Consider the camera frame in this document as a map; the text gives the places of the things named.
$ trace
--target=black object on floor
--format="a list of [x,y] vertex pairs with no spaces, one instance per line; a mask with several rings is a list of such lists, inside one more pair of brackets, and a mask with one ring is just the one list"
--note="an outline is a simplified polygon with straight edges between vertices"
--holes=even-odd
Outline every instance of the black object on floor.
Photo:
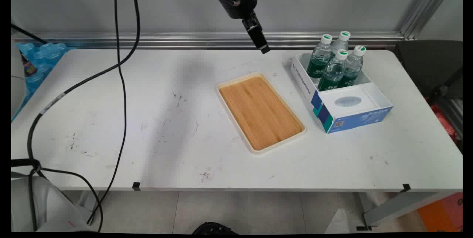
[[206,222],[199,226],[192,234],[196,235],[238,235],[230,228],[216,222]]

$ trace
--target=green label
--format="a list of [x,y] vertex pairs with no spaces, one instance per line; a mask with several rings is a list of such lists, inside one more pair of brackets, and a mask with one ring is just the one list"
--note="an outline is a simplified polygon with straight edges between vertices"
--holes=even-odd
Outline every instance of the green label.
[[307,67],[307,74],[311,78],[321,78],[324,69],[327,66],[327,63],[323,61],[324,58],[311,58],[309,62],[309,66]]
[[325,90],[330,90],[330,89],[336,89],[337,85],[338,85],[338,82],[330,81],[329,79],[323,76],[320,79],[318,88],[319,88],[319,91],[325,91]]
[[346,86],[353,85],[355,83],[356,77],[347,77],[343,76],[343,78],[340,80],[340,83],[338,83],[338,88],[344,88]]

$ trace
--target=robotic arm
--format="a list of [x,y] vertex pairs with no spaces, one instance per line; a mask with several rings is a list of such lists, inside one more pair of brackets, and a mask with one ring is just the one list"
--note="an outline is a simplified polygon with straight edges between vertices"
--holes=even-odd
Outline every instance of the robotic arm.
[[232,19],[242,19],[243,26],[250,35],[255,46],[261,50],[263,54],[270,51],[262,27],[255,11],[258,0],[218,0]]

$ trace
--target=water bottle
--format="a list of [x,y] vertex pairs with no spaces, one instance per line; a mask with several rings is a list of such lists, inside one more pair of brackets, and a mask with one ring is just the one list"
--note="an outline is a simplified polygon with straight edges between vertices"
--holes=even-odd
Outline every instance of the water bottle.
[[338,83],[338,88],[353,85],[363,66],[363,55],[365,55],[365,52],[366,48],[364,46],[356,46],[347,57],[343,63],[343,78]]
[[320,43],[312,51],[310,55],[309,66],[307,67],[307,74],[312,79],[312,82],[317,84],[324,69],[327,66],[327,63],[330,59],[330,43],[332,36],[329,34],[322,35]]
[[348,56],[348,51],[338,50],[335,58],[327,64],[318,85],[319,91],[337,88],[341,78],[343,78],[343,63]]
[[348,39],[350,39],[350,32],[341,31],[338,39],[331,45],[330,60],[335,57],[337,50],[348,50]]

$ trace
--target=white box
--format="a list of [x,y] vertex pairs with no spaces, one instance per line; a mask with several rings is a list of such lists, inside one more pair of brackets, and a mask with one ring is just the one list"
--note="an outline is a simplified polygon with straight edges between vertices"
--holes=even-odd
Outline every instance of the white box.
[[381,122],[392,103],[361,70],[354,85],[319,92],[306,72],[310,53],[292,58],[291,73],[326,133]]

